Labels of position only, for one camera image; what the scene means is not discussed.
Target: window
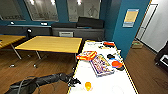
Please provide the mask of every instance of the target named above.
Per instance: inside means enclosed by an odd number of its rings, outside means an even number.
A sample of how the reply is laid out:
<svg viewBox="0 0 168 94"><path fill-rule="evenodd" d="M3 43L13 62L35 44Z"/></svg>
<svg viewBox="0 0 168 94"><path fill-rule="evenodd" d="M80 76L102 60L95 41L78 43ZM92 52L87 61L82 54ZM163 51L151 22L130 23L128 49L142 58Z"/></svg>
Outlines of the window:
<svg viewBox="0 0 168 94"><path fill-rule="evenodd" d="M101 0L67 0L69 21L77 22L78 17L99 19Z"/></svg>
<svg viewBox="0 0 168 94"><path fill-rule="evenodd" d="M16 0L0 0L0 19L9 21L24 20Z"/></svg>
<svg viewBox="0 0 168 94"><path fill-rule="evenodd" d="M24 0L34 21L58 21L55 0Z"/></svg>

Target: paper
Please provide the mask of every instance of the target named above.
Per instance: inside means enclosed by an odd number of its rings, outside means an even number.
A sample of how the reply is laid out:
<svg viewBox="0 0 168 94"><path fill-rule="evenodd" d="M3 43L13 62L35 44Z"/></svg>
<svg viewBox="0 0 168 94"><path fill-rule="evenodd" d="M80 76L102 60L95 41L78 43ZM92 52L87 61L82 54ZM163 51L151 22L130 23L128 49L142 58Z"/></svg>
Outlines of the paper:
<svg viewBox="0 0 168 94"><path fill-rule="evenodd" d="M138 12L139 9L128 9L124 19L123 27L133 27Z"/></svg>

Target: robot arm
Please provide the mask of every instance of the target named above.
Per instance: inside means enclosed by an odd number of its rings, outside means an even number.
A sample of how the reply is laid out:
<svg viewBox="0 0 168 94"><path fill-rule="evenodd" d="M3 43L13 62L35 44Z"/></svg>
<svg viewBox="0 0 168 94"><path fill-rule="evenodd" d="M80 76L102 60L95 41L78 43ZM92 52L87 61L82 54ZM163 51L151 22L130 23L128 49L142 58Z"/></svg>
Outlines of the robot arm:
<svg viewBox="0 0 168 94"><path fill-rule="evenodd" d="M74 79L72 77L72 74L66 75L64 73L58 73L16 82L10 86L5 94L32 94L36 87L58 82L59 80L68 83L69 86L74 86L74 84L77 83L81 84L77 78Z"/></svg>

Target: wooden table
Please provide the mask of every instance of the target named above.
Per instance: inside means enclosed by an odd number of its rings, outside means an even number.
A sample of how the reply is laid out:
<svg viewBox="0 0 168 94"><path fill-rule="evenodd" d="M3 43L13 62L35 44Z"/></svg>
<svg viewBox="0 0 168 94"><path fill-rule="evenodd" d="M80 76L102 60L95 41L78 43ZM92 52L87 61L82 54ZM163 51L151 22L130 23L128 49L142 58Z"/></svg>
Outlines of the wooden table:
<svg viewBox="0 0 168 94"><path fill-rule="evenodd" d="M6 47L8 45L11 45L11 47L13 48L13 50L15 51L15 53L17 54L19 59L21 59L21 56L15 50L14 46L12 45L12 43L15 43L15 42L17 42L17 41L19 41L19 40L21 40L23 38L25 38L25 36L0 35L0 40L2 40L2 44L0 45L0 49L3 48L3 47Z"/></svg>
<svg viewBox="0 0 168 94"><path fill-rule="evenodd" d="M117 47L100 49L99 46L103 46L103 42L86 42L83 51L96 51L97 54L102 54L107 61L109 60L107 55L113 54L115 59L121 61L124 65ZM90 62L80 60L74 77L78 78L81 84L71 87L68 94L138 94L127 68L125 67L123 71L115 68L114 70L114 74L96 77ZM91 91L86 91L86 82L91 82Z"/></svg>
<svg viewBox="0 0 168 94"><path fill-rule="evenodd" d="M15 47L15 49L34 50L36 51L39 59L41 59L41 57L38 51L75 53L76 56L81 41L82 38L36 36Z"/></svg>

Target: cup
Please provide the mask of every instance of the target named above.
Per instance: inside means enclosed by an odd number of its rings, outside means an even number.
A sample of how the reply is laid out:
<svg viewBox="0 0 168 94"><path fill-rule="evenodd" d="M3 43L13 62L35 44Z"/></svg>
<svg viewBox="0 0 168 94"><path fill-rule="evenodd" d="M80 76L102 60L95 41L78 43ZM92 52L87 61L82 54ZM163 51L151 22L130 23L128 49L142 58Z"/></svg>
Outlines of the cup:
<svg viewBox="0 0 168 94"><path fill-rule="evenodd" d="M85 83L85 88L86 88L87 91L90 91L90 90L91 90L91 87L92 87L92 86L91 86L91 83L90 83L90 82L86 82L86 83Z"/></svg>

